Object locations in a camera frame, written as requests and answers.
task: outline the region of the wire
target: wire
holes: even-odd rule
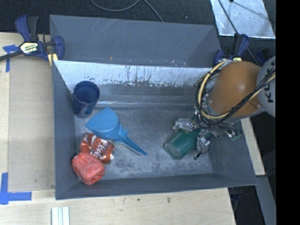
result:
[[[215,72],[222,67],[228,60],[223,60],[222,62],[218,63],[211,71],[209,71],[205,76],[203,76],[199,81],[197,82],[198,88],[197,88],[197,106],[199,108],[199,115],[201,118],[201,121],[208,125],[208,126],[214,126],[221,124],[223,121],[226,119],[230,118],[233,114],[235,114],[246,102],[254,98],[267,84],[269,84],[273,79],[276,77],[276,69],[272,70],[264,79],[260,81],[260,83],[256,86],[256,88],[247,96],[245,96],[235,107],[233,107],[230,111],[225,112],[221,115],[218,116],[213,116],[210,114],[207,114],[203,109],[202,109],[202,100],[203,100],[203,91],[205,88],[205,85],[209,78],[212,75],[215,75]]]
[[[104,11],[108,11],[108,12],[122,12],[122,11],[126,11],[128,9],[133,8],[140,0],[136,0],[132,5],[130,5],[129,7],[126,8],[122,8],[122,9],[108,9],[105,7],[101,7],[100,5],[98,5],[97,3],[94,2],[94,0],[90,0],[96,7],[104,10]],[[160,19],[160,21],[164,21],[161,16],[158,14],[158,12],[154,9],[154,7],[147,1],[147,0],[143,0],[151,9],[152,11],[156,14],[156,16]]]

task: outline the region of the crushed can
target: crushed can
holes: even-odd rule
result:
[[[115,147],[112,142],[104,140],[92,133],[85,133],[80,142],[80,152],[92,154],[103,164],[109,164],[113,159]]]

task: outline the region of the blue cup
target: blue cup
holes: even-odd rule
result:
[[[90,81],[76,84],[73,91],[73,112],[80,118],[88,117],[100,97],[99,87]]]

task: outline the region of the clamp handle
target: clamp handle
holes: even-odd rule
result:
[[[15,28],[24,39],[24,42],[38,41],[37,36],[38,16],[20,16],[15,21]]]

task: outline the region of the black cable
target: black cable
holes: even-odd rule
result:
[[[221,0],[218,0],[218,2],[220,3],[222,10],[224,11],[224,13],[225,13],[225,15],[226,15],[228,21],[229,21],[230,24],[232,25],[232,28],[234,29],[234,31],[235,31],[237,34],[240,34],[240,33],[237,31],[237,29],[235,28],[235,26],[234,26],[233,22],[231,21],[229,15],[226,13],[226,10],[225,10],[225,8],[224,8],[224,6],[223,6]],[[250,54],[250,56],[252,57],[252,59],[255,61],[255,63],[256,63],[258,66],[260,66],[260,64],[257,62],[256,58],[253,56],[253,54],[251,53],[251,51],[249,50],[248,47],[247,47],[247,51],[248,51],[248,53]]]
[[[230,111],[228,111],[228,114],[226,116],[224,116],[220,120],[214,119],[212,121],[212,120],[209,120],[209,119],[205,118],[204,116],[202,116],[201,115],[201,106],[202,106],[202,104],[199,104],[198,108],[199,108],[199,114],[200,114],[201,122],[203,122],[205,125],[210,126],[210,127],[211,126],[216,126],[218,124],[222,124],[223,121],[225,121],[228,118],[230,118],[231,116],[233,116],[246,102],[248,102],[250,100],[250,98],[257,91],[262,89],[264,86],[268,85],[272,81],[272,80],[271,81],[268,81],[268,80],[274,75],[275,72],[276,72],[276,69],[273,69],[268,75],[266,75],[250,94],[245,96],[235,107],[233,107]]]

